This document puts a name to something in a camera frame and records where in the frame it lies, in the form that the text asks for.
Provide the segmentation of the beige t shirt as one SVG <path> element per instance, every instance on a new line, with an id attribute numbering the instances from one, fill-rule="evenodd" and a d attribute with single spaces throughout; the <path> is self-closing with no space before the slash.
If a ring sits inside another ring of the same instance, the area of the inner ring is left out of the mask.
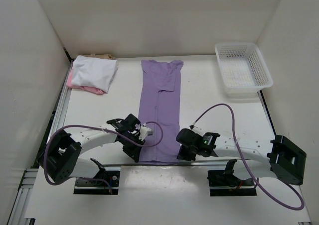
<path id="1" fill-rule="evenodd" d="M 115 60 L 116 57 L 112 56 L 111 54 L 101 54 L 101 55 L 84 55 L 85 57 L 91 58 L 99 58 L 99 59 L 107 59 L 107 60 Z"/>

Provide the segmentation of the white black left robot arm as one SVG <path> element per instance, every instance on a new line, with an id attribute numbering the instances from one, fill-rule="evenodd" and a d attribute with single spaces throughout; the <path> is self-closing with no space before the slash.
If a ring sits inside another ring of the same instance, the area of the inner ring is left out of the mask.
<path id="1" fill-rule="evenodd" d="M 67 125 L 57 130 L 39 156 L 48 184 L 57 186 L 71 178 L 87 181 L 94 186 L 110 186 L 113 177 L 95 158 L 84 159 L 82 154 L 105 144 L 120 143 L 132 159 L 139 159 L 146 138 L 153 131 L 136 118 L 116 118 L 99 127 L 77 125 L 78 132 L 70 133 Z"/>

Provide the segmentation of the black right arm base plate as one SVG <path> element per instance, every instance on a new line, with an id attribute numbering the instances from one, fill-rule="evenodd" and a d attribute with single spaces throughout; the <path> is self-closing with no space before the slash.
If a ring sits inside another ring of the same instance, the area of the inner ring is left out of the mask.
<path id="1" fill-rule="evenodd" d="M 222 170 L 208 170 L 208 183 L 211 197 L 256 196 L 255 182 L 249 178 L 241 180 L 232 172 L 226 174 Z"/>

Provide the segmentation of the white t shirt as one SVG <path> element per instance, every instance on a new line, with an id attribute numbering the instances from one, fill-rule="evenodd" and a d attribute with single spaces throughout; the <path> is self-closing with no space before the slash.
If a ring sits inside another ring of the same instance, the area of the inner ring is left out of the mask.
<path id="1" fill-rule="evenodd" d="M 117 60 L 77 56 L 72 68 L 72 85 L 95 87 L 107 93 L 118 65 Z"/>

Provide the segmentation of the lavender t shirt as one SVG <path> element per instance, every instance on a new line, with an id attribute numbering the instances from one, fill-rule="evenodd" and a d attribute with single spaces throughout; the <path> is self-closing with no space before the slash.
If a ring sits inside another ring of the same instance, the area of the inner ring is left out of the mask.
<path id="1" fill-rule="evenodd" d="M 140 98 L 138 118 L 142 123 L 154 131 L 152 136 L 146 138 L 142 148 L 140 162 L 174 163 L 180 150 L 176 137 L 180 131 L 180 88 L 181 69 L 184 62 L 174 60 L 171 62 L 158 62 L 155 60 L 142 60 L 143 86 Z"/>

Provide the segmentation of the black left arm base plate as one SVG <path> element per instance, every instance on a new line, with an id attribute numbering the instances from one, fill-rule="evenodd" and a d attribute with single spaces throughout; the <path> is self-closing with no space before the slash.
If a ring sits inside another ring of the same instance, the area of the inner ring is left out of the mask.
<path id="1" fill-rule="evenodd" d="M 75 195 L 118 195 L 120 184 L 120 167 L 105 167 L 98 175 L 98 180 L 77 178 L 73 194 Z"/>

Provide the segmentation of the pink t shirt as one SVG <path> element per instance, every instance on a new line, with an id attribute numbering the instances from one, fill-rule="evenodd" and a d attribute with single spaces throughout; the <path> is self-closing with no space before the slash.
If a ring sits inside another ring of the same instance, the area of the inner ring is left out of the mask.
<path id="1" fill-rule="evenodd" d="M 80 89 L 80 90 L 83 90 L 83 91 L 87 91 L 87 92 L 90 92 L 90 93 L 93 93 L 93 94 L 96 94 L 96 95 L 103 95 L 105 94 L 104 91 L 100 90 L 100 89 L 97 89 L 95 87 L 87 87 L 87 86 L 75 86 L 75 85 L 72 85 L 72 74 L 73 74 L 73 68 L 71 68 L 71 71 L 69 73 L 69 76 L 68 76 L 68 79 L 67 79 L 67 87 L 71 88 L 71 89 Z"/>

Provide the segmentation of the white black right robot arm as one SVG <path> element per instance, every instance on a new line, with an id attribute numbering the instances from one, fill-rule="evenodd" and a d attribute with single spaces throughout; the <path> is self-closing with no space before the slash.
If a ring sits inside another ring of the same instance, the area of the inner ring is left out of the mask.
<path id="1" fill-rule="evenodd" d="M 235 140 L 218 133 L 200 135 L 185 128 L 176 141 L 181 144 L 179 160 L 194 161 L 197 155 L 240 158 Z M 257 166 L 267 171 L 265 177 L 276 177 L 290 185 L 303 184 L 307 154 L 285 136 L 276 135 L 270 141 L 242 140 L 238 145 L 244 159 L 258 162 Z"/>

